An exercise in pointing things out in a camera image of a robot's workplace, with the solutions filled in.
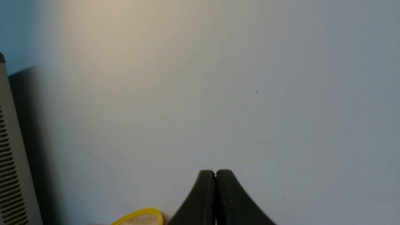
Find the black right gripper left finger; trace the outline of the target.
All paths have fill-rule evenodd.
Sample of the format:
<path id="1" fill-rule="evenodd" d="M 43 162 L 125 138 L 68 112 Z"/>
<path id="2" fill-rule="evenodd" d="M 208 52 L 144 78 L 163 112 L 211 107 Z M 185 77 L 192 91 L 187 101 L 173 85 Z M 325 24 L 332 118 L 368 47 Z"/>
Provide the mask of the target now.
<path id="1" fill-rule="evenodd" d="M 214 225 L 215 174 L 201 170 L 180 208 L 172 216 L 169 225 Z"/>

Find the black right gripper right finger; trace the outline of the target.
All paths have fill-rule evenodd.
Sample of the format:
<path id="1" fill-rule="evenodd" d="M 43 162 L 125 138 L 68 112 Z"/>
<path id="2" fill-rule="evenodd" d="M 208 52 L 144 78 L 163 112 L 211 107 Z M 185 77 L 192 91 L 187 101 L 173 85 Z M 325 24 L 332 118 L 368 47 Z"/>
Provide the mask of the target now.
<path id="1" fill-rule="evenodd" d="M 231 170 L 216 173 L 217 225 L 274 225 L 247 194 Z"/>

